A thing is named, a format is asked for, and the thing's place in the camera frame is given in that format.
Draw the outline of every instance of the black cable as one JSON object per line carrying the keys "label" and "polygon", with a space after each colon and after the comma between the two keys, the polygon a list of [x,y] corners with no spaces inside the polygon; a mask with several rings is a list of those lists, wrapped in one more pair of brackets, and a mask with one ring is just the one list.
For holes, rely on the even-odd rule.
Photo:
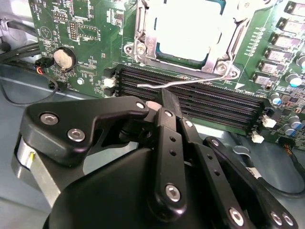
{"label": "black cable", "polygon": [[27,52],[27,51],[30,51],[30,50],[33,50],[33,49],[38,49],[38,48],[39,48],[38,43],[33,43],[33,44],[28,44],[28,45],[25,45],[23,47],[11,50],[11,51],[6,52],[6,53],[0,54],[0,62],[3,62],[4,60],[6,60],[10,57],[13,57],[17,54]]}
{"label": "black cable", "polygon": [[30,70],[31,73],[37,73],[35,65],[33,63],[25,62],[22,60],[11,61],[11,62],[5,63],[5,65],[10,65],[10,66],[14,66],[14,67],[23,68],[23,69],[25,68],[26,71]]}
{"label": "black cable", "polygon": [[[239,146],[243,145],[239,135],[234,134],[234,133],[229,133],[229,134],[237,145],[239,145]],[[296,193],[285,192],[285,191],[279,190],[276,187],[269,184],[263,177],[259,177],[257,180],[267,189],[273,191],[274,193],[280,194],[284,197],[287,197],[287,198],[303,198],[305,196],[305,169],[299,163],[296,156],[292,153],[291,150],[290,150],[290,153],[288,155],[289,155],[290,159],[292,160],[295,169],[297,170],[297,172],[300,174],[300,176],[302,177],[302,179],[304,181],[304,189],[302,191],[296,192]]]}
{"label": "black cable", "polygon": [[28,34],[30,34],[34,37],[37,37],[35,28],[33,28],[31,26],[25,25],[18,21],[9,21],[9,22],[7,22],[7,25],[9,28],[25,31]]}
{"label": "black cable", "polygon": [[8,59],[5,59],[3,62],[17,61],[17,60],[20,60],[20,59],[25,58],[25,57],[39,55],[40,53],[41,52],[40,52],[39,49],[34,49],[32,51],[23,52],[23,53],[20,53],[18,55],[12,56]]}
{"label": "black cable", "polygon": [[[24,70],[24,71],[33,73],[32,70],[29,70],[29,69],[27,69],[27,68],[21,67],[21,69]],[[3,84],[2,84],[2,80],[0,80],[0,91],[2,92],[2,94],[3,94],[4,98],[6,99],[6,101],[7,101],[9,104],[13,105],[13,106],[20,106],[20,107],[22,107],[22,106],[29,106],[29,105],[36,104],[36,103],[41,103],[41,102],[43,102],[43,101],[45,101],[45,100],[51,98],[51,97],[57,92],[57,90],[58,90],[58,84],[57,84],[57,82],[56,82],[52,77],[50,77],[50,76],[48,76],[48,75],[43,74],[43,75],[39,75],[39,76],[43,76],[43,77],[47,78],[48,80],[50,80],[52,83],[54,83],[54,89],[53,89],[53,91],[51,92],[51,94],[49,94],[47,97],[45,97],[45,98],[43,98],[43,99],[40,99],[40,100],[38,100],[38,101],[31,102],[31,103],[24,103],[24,104],[20,104],[20,103],[16,103],[16,102],[12,101],[12,100],[8,97],[8,95],[6,94],[6,91],[5,91],[5,89],[4,89],[4,87],[3,87]]]}

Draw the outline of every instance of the black plastic bracket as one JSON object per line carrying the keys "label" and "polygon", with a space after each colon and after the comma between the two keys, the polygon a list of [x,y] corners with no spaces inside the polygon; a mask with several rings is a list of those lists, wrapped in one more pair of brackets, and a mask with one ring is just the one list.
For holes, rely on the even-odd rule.
{"label": "black plastic bracket", "polygon": [[176,116],[165,108],[157,112],[155,125],[153,188],[148,201],[153,213],[168,222],[186,211],[182,137],[176,131]]}
{"label": "black plastic bracket", "polygon": [[[148,112],[145,103],[133,96],[34,104],[24,112],[20,134],[38,152],[61,165],[75,166],[82,162],[98,140],[99,144],[104,141],[117,122],[143,119]],[[41,121],[43,114],[55,115],[58,123],[44,124]],[[71,129],[82,130],[84,140],[75,142],[69,139],[67,133]]]}
{"label": "black plastic bracket", "polygon": [[[207,137],[203,143],[215,152],[217,160],[225,171],[227,180],[233,187],[238,202],[242,203],[244,211],[247,212],[255,225],[278,229],[298,228],[296,220],[287,209],[257,181],[217,138]],[[279,217],[278,223],[275,221],[274,215]],[[289,225],[284,216],[289,217],[293,225]]]}

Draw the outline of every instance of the green circuit board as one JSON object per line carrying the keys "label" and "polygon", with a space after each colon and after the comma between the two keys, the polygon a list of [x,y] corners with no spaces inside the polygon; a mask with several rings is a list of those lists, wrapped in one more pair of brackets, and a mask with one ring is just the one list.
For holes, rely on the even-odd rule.
{"label": "green circuit board", "polygon": [[[165,73],[175,77],[183,77],[175,72],[142,66],[136,63],[123,51],[124,44],[133,42],[136,19],[136,0],[29,0],[33,21],[37,29],[41,53],[44,57],[53,57],[59,47],[73,50],[77,56],[77,64],[73,71],[63,73],[56,65],[46,73],[59,81],[66,82],[70,90],[83,94],[104,97],[104,69],[126,64],[138,68]],[[266,50],[272,47],[271,39],[275,34],[286,35],[278,28],[282,18],[294,17],[285,12],[288,0],[279,0],[272,7],[258,10],[251,20],[243,39],[234,65],[241,75],[231,81],[215,81],[209,84],[242,94],[269,98],[278,92],[282,104],[277,106],[283,112],[276,127],[265,136],[267,141],[276,142],[285,135],[283,125],[288,123],[291,115],[298,115],[303,128],[298,130],[294,139],[296,147],[305,150],[305,70],[296,64],[296,59],[305,55],[305,36],[292,35],[300,40],[297,48],[288,48],[291,53],[281,71],[270,85],[258,83],[254,76],[259,70],[261,61],[266,60]],[[304,18],[296,16],[300,23]],[[285,77],[289,73],[297,73],[303,83],[299,87],[291,87]],[[208,124],[225,129],[220,125]]]}

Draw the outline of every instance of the cpu socket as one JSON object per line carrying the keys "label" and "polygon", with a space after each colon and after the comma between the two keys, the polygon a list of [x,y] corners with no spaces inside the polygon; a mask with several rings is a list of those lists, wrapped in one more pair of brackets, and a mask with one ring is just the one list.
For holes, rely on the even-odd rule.
{"label": "cpu socket", "polygon": [[256,10],[276,0],[138,0],[134,42],[124,52],[136,62],[195,78],[236,79],[233,65]]}

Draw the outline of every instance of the capacitor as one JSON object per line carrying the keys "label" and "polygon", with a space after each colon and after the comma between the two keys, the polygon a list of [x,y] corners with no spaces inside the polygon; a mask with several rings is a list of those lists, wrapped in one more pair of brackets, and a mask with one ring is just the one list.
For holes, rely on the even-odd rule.
{"label": "capacitor", "polygon": [[302,70],[305,70],[305,56],[300,56],[296,60],[296,64],[299,65],[302,68]]}
{"label": "capacitor", "polygon": [[288,121],[289,121],[289,124],[290,124],[291,128],[297,129],[297,130],[302,128],[302,123],[301,123],[300,118],[298,116],[296,116],[296,115],[291,116],[288,119]]}
{"label": "capacitor", "polygon": [[275,92],[273,94],[270,95],[270,99],[272,101],[272,104],[274,105],[280,105],[282,103],[282,100],[280,98],[279,93]]}
{"label": "capacitor", "polygon": [[289,124],[285,124],[283,126],[283,130],[287,136],[294,136],[295,135],[295,130],[291,128]]}
{"label": "capacitor", "polygon": [[302,79],[296,73],[289,74],[288,76],[286,76],[285,80],[292,87],[298,87],[302,84]]}

